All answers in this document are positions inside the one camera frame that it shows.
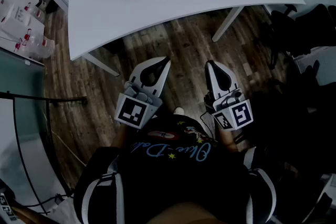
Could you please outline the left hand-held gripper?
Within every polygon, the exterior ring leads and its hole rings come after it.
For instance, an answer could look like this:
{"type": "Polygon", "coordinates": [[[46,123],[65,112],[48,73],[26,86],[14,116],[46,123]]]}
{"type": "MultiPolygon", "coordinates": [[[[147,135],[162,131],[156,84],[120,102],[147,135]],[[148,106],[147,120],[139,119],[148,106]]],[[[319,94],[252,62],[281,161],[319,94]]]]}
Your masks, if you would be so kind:
{"type": "Polygon", "coordinates": [[[162,105],[160,95],[171,67],[169,57],[156,57],[138,64],[119,94],[114,119],[142,129],[162,105]]]}

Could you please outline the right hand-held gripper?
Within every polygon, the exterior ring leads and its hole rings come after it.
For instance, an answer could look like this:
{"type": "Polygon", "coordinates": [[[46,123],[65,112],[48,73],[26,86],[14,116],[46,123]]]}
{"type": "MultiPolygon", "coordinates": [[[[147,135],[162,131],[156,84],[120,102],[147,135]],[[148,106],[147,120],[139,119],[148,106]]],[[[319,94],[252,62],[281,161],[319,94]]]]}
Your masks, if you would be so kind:
{"type": "Polygon", "coordinates": [[[238,130],[253,122],[250,101],[245,99],[237,86],[235,74],[227,66],[217,61],[207,61],[205,77],[210,92],[204,101],[214,122],[226,131],[238,130]]]}

